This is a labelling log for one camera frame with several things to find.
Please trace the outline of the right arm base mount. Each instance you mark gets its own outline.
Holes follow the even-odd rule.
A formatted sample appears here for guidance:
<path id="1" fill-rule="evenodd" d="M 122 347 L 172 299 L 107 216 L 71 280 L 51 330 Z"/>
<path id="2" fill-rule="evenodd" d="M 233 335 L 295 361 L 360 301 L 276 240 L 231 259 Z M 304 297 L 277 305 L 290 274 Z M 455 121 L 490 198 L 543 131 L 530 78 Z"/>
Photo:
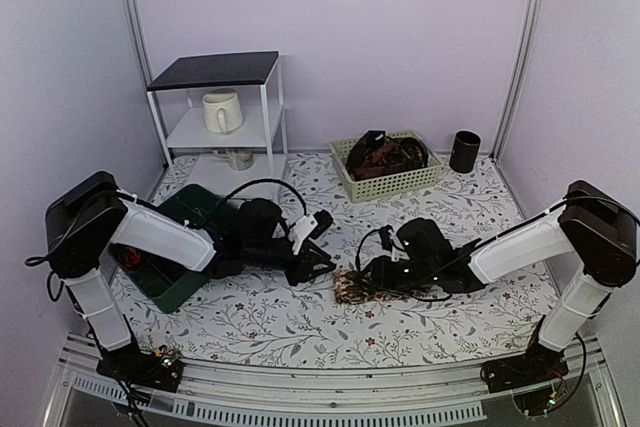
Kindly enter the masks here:
<path id="1" fill-rule="evenodd" d="M 569 369 L 564 351 L 550 350 L 537 343 L 523 354 L 485 362 L 480 378 L 490 393 L 528 388 L 512 396 L 515 407 L 526 417 L 550 414 L 568 392 L 564 377 Z"/>

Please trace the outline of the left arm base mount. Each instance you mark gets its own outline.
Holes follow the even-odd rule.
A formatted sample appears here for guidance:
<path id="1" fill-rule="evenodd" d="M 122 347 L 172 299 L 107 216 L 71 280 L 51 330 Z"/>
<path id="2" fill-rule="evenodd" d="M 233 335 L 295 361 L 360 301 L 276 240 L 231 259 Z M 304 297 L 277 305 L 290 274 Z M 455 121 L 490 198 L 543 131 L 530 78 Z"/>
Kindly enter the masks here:
<path id="1" fill-rule="evenodd" d="M 154 351 L 144 352 L 132 343 L 113 351 L 101 348 L 100 352 L 98 374 L 123 384 L 177 392 L 184 369 L 177 349 L 162 345 Z"/>

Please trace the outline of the cream floral patterned tie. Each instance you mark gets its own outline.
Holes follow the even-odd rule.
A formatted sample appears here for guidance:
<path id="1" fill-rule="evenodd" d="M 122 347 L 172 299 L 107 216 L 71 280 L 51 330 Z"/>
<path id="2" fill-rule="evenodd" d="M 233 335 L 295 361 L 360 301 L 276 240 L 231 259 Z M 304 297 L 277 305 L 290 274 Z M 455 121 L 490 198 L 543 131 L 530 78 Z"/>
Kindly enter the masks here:
<path id="1" fill-rule="evenodd" d="M 333 274 L 334 299 L 338 304 L 357 305 L 373 301 L 402 299 L 401 295 L 377 291 L 362 284 L 356 271 L 339 270 Z"/>

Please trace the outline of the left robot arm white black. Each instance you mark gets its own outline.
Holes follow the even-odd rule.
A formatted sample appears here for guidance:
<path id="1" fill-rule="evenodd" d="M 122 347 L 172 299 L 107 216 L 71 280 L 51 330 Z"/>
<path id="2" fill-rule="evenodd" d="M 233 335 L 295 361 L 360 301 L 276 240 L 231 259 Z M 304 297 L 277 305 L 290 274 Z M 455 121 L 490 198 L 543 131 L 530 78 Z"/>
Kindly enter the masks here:
<path id="1" fill-rule="evenodd" d="M 141 380 L 149 362 L 132 346 L 133 333 L 100 272 L 100 258 L 109 248 L 132 248 L 143 258 L 211 279 L 258 265 L 282 270 L 297 286 L 335 270 L 330 254 L 315 243 L 333 222 L 327 211 L 304 209 L 288 222 L 271 200 L 254 198 L 234 206 L 233 197 L 189 184 L 173 195 L 176 206 L 153 206 L 120 189 L 112 174 L 98 171 L 47 208 L 44 260 L 126 380 Z"/>

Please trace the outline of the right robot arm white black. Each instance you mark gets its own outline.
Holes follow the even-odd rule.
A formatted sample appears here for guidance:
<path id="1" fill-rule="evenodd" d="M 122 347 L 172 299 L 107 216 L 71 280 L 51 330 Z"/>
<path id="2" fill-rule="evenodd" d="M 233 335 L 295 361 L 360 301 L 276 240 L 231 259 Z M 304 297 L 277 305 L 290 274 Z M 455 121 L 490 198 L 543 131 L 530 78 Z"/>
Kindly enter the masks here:
<path id="1" fill-rule="evenodd" d="M 416 218 L 396 232 L 383 229 L 385 254 L 357 263 L 363 284 L 409 295 L 437 286 L 448 295 L 479 291 L 525 267 L 573 256 L 579 265 L 558 303 L 536 326 L 517 374 L 537 383 L 613 291 L 629 283 L 639 267 L 639 218 L 584 180 L 568 186 L 557 203 L 491 237 L 455 248 L 432 220 Z"/>

